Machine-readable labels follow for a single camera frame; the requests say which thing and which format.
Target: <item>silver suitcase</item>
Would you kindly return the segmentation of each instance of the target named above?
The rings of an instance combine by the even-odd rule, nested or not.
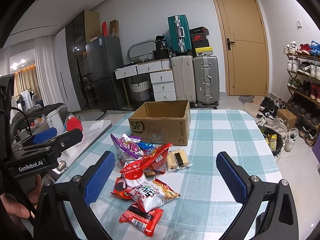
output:
[[[195,75],[192,56],[179,56],[171,59],[174,87],[177,100],[196,101]]]
[[[219,105],[220,89],[217,57],[214,55],[195,57],[193,68],[198,105]]]

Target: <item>wooden door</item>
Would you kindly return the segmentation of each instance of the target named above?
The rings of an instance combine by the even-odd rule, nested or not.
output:
[[[267,42],[256,0],[214,1],[225,43],[229,95],[267,95]]]

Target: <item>barcode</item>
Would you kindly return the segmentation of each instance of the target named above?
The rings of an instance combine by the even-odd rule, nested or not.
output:
[[[163,159],[162,155],[159,155],[157,158],[156,158],[156,163],[161,161]]]
[[[140,222],[139,220],[136,220],[136,219],[132,219],[132,224],[134,224],[134,226],[137,228],[137,229],[139,229],[140,231],[144,231],[145,230],[145,228],[146,228],[146,226],[147,226],[147,224],[145,224],[145,223],[142,223],[142,222]]]

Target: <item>sf logo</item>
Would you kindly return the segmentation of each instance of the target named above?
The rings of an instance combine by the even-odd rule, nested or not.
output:
[[[144,132],[144,123],[143,121],[131,122],[131,128],[135,133],[143,133]]]

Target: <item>door frame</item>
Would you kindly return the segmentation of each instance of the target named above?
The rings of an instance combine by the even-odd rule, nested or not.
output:
[[[265,40],[265,45],[266,45],[266,56],[267,56],[267,89],[266,89],[266,96],[268,96],[268,92],[269,92],[269,51],[268,51],[268,40],[267,40],[266,28],[265,28],[265,25],[264,25],[264,20],[263,20],[263,17],[262,17],[260,6],[259,6],[258,1],[257,0],[255,0],[255,1],[256,1],[257,8],[258,8],[259,15],[260,15],[260,19],[261,19],[261,22],[262,22],[263,35],[264,35],[264,40]],[[220,32],[221,32],[221,38],[222,38],[222,46],[223,46],[223,55],[224,55],[226,91],[227,91],[227,96],[229,96],[230,95],[230,93],[229,93],[229,63],[228,63],[228,51],[227,51],[227,45],[226,45],[226,36],[225,36],[225,33],[224,33],[222,16],[221,16],[221,12],[220,12],[220,9],[219,9],[218,1],[217,0],[213,0],[213,2],[214,2],[214,6],[216,8],[218,21],[219,21],[219,26],[220,26]]]

